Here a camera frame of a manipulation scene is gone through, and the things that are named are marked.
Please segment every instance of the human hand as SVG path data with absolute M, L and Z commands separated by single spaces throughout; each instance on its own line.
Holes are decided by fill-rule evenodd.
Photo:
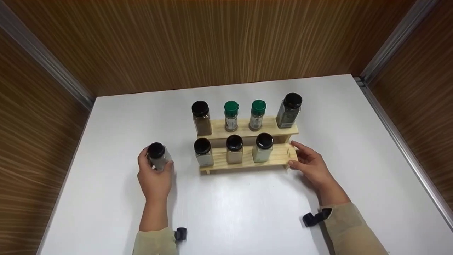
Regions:
M 327 169 L 321 154 L 313 149 L 295 141 L 291 144 L 298 148 L 297 158 L 299 161 L 290 160 L 288 164 L 301 171 L 318 191 L 321 205 L 341 205 L 351 202 L 346 192 Z
M 147 203 L 164 203 L 166 204 L 172 184 L 173 161 L 167 162 L 163 171 L 156 171 L 149 165 L 146 158 L 148 147 L 143 149 L 138 156 L 140 187 L 145 195 Z
M 301 171 L 316 190 L 336 184 L 321 154 L 299 142 L 291 141 L 291 144 L 299 149 L 296 151 L 299 161 L 288 162 L 291 168 Z

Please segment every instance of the wood grain wall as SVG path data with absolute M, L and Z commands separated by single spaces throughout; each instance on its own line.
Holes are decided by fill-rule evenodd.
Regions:
M 0 29 L 0 254 L 36 254 L 88 111 Z
M 372 81 L 372 92 L 453 209 L 453 1 L 430 15 Z
M 359 75 L 414 0 L 5 0 L 94 96 Z

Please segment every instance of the green flip-top lid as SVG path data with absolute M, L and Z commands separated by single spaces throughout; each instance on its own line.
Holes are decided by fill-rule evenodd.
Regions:
M 252 114 L 254 115 L 264 115 L 266 111 L 266 102 L 261 99 L 257 99 L 252 103 Z
M 223 108 L 225 109 L 225 116 L 234 117 L 237 115 L 237 112 L 239 110 L 239 104 L 235 101 L 228 101 L 225 103 Z

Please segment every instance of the spice jar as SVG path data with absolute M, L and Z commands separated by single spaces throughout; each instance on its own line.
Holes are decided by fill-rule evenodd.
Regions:
M 196 101 L 192 104 L 192 115 L 197 135 L 208 136 L 212 134 L 209 107 L 205 101 Z
M 242 138 L 238 135 L 230 135 L 226 139 L 226 162 L 228 164 L 242 163 Z
M 236 131 L 239 104 L 235 101 L 228 101 L 225 103 L 223 108 L 225 109 L 225 130 L 228 132 Z
M 274 139 L 268 133 L 261 133 L 256 137 L 255 145 L 252 148 L 252 157 L 255 163 L 266 162 L 272 152 Z
M 167 148 L 159 142 L 154 142 L 148 146 L 146 157 L 148 158 L 149 164 L 151 166 L 154 165 L 157 171 L 162 171 L 165 164 L 171 160 Z
M 261 129 L 261 126 L 263 125 L 263 117 L 265 111 L 266 102 L 260 99 L 253 101 L 249 121 L 249 129 L 251 131 L 258 131 Z
M 214 157 L 211 152 L 211 143 L 206 138 L 198 138 L 193 143 L 195 156 L 197 157 L 198 164 L 201 167 L 208 167 L 214 165 Z
M 277 126 L 279 128 L 290 128 L 296 121 L 297 114 L 300 111 L 302 97 L 297 93 L 289 93 L 283 99 L 280 110 L 277 114 Z

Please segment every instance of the wooden spice rack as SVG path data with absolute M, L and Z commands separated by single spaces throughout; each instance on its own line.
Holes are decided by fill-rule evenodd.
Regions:
M 238 119 L 238 128 L 235 132 L 225 130 L 225 120 L 211 120 L 212 134 L 208 136 L 197 136 L 209 139 L 212 145 L 212 155 L 214 157 L 214 165 L 210 167 L 200 167 L 200 171 L 211 173 L 211 170 L 225 169 L 240 169 L 262 166 L 283 166 L 288 169 L 289 160 L 297 160 L 296 150 L 289 144 L 291 135 L 299 134 L 297 125 L 294 124 L 290 128 L 279 128 L 275 121 L 275 116 L 266 116 L 263 118 L 263 126 L 259 131 L 251 131 L 249 129 L 249 119 Z M 252 148 L 256 137 L 260 133 L 269 133 L 274 138 L 274 145 L 270 154 L 269 160 L 266 162 L 255 163 L 252 157 Z M 232 135 L 237 134 L 244 140 L 242 163 L 228 164 L 226 140 Z

